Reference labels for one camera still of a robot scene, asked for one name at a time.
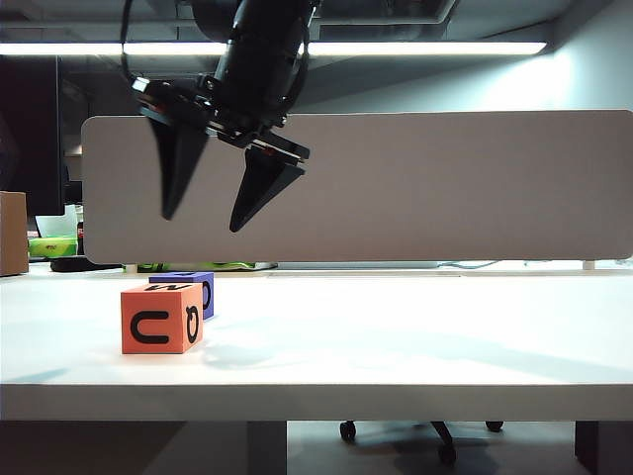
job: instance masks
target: ceiling light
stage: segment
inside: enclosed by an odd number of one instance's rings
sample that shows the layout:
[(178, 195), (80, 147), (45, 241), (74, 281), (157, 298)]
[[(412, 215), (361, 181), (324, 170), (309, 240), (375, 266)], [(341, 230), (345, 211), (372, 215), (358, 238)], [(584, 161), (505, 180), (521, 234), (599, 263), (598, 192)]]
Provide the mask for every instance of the ceiling light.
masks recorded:
[[(311, 43), (314, 56), (380, 55), (530, 55), (540, 52), (545, 43)], [(220, 43), (129, 43), (129, 55), (222, 55)], [(117, 43), (0, 43), (0, 55), (118, 55)]]
[(544, 43), (311, 43), (314, 56), (378, 55), (527, 55), (540, 52)]

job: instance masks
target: blue cube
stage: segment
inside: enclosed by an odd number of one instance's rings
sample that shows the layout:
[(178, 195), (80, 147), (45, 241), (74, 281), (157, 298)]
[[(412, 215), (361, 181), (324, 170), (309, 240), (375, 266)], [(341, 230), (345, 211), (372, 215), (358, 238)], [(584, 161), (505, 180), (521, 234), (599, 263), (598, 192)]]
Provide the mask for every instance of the blue cube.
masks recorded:
[(214, 315), (214, 273), (213, 272), (167, 272), (152, 275), (149, 283), (173, 284), (173, 283), (200, 283), (203, 289), (203, 318), (210, 319)]

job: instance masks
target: black letter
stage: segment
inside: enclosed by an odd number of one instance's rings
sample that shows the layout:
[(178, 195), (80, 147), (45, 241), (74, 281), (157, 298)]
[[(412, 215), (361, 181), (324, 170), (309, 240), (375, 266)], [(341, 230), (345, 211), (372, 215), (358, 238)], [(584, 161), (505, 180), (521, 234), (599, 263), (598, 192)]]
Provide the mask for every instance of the black letter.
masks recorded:
[(212, 295), (211, 295), (211, 285), (209, 285), (209, 282), (207, 282), (206, 280), (202, 283), (202, 288), (203, 291), (206, 289), (207, 290), (207, 300), (202, 304), (202, 310), (207, 310), (209, 308), (209, 306), (211, 305), (211, 299), (212, 299)]
[(181, 290), (181, 289), (186, 289), (187, 287), (191, 287), (191, 285), (187, 284), (187, 285), (181, 285), (180, 287), (178, 287), (175, 284), (169, 284), (169, 285), (152, 285), (151, 287), (147, 287), (145, 289), (145, 292), (151, 292), (152, 290), (160, 290), (160, 289), (167, 289), (167, 290)]
[[(196, 316), (196, 330), (191, 334), (191, 321)], [(200, 324), (200, 318), (198, 317), (198, 309), (194, 305), (193, 307), (187, 307), (187, 337), (189, 342), (193, 343), (198, 337), (198, 325)]]
[(169, 313), (167, 312), (151, 310), (138, 312), (132, 317), (132, 321), (130, 322), (130, 331), (132, 332), (132, 336), (139, 343), (165, 344), (169, 342), (169, 336), (167, 336), (166, 334), (143, 334), (138, 331), (138, 325), (143, 320), (167, 320), (168, 318)]

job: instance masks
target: chair wheel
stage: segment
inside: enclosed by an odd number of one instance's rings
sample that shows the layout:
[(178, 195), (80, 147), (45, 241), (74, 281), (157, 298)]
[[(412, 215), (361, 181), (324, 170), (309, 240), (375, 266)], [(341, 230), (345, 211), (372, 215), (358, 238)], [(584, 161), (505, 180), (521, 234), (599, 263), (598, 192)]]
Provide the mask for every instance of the chair wheel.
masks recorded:
[(437, 454), (439, 455), (439, 461), (442, 462), (443, 465), (455, 465), (457, 452), (452, 445), (440, 445), (437, 447)]
[(340, 423), (340, 438), (345, 440), (346, 442), (353, 442), (354, 438), (356, 438), (356, 426), (354, 422), (347, 421), (345, 423)]
[(503, 421), (486, 421), (486, 427), (490, 432), (501, 432)]

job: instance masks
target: orange cube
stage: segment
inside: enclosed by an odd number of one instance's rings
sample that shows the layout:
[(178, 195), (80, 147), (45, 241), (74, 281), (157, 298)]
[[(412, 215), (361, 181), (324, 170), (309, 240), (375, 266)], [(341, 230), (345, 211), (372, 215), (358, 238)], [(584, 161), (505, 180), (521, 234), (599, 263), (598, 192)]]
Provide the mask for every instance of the orange cube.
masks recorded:
[(146, 284), (121, 293), (124, 354), (184, 353), (202, 339), (202, 284)]

